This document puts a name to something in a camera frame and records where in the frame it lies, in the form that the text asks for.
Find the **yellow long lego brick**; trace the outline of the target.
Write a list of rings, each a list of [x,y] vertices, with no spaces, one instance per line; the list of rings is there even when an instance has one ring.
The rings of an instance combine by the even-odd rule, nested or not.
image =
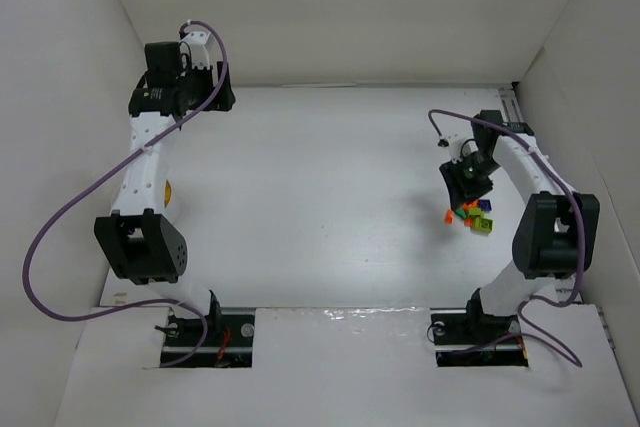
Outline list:
[[[167,207],[171,202],[172,198],[172,187],[169,181],[165,182],[165,190],[164,190],[164,206]]]

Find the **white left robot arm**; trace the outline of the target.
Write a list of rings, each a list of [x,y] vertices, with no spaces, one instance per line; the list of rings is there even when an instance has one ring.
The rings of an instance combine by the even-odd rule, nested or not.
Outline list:
[[[187,241],[175,226],[176,195],[168,179],[178,122],[197,107],[226,112],[235,101],[222,62],[211,60],[212,45],[203,32],[145,45],[147,69],[128,105],[130,150],[138,156],[124,170],[109,215],[96,219],[94,234],[117,278],[194,307],[217,330],[215,294],[185,276]]]

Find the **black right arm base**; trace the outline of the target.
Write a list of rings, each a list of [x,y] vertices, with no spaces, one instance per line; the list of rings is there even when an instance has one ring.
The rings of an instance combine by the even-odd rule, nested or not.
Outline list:
[[[464,309],[430,312],[427,338],[435,346],[440,368],[528,367],[529,362],[515,316],[471,321]]]

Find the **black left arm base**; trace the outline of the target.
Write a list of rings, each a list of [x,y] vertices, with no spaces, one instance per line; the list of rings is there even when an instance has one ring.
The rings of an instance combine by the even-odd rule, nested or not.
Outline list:
[[[198,350],[177,363],[200,340],[202,324],[199,319],[183,319],[170,313],[164,325],[155,327],[164,334],[160,364],[169,364],[172,368],[250,368],[255,319],[254,309],[223,309],[221,321],[208,329]]]

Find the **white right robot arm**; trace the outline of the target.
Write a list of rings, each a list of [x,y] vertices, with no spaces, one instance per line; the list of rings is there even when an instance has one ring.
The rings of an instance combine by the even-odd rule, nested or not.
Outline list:
[[[541,293],[556,281],[573,279],[569,297],[577,297],[593,257],[600,203],[561,178],[528,124],[507,122],[498,110],[483,110],[468,121],[471,137],[438,136],[439,147],[450,155],[439,171],[451,209],[479,203],[492,191],[497,170],[508,175],[525,204],[509,263],[474,291],[444,336],[450,343],[484,345],[508,338],[511,324],[533,300],[563,307]]]

